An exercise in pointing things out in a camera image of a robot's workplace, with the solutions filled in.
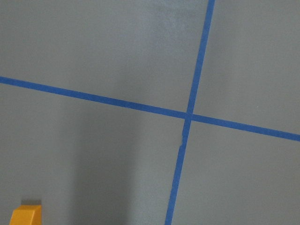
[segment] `gray floor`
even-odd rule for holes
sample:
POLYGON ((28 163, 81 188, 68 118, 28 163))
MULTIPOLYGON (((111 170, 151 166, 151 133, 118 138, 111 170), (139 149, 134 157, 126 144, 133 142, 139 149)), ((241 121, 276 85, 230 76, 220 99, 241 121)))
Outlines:
MULTIPOLYGON (((0 0, 0 76, 185 112, 207 1, 0 0)), ((300 3, 216 1, 195 114, 300 134, 300 3)), ((183 119, 0 84, 0 223, 162 225, 183 119)), ((296 225, 300 142, 192 122, 174 225, 296 225)))

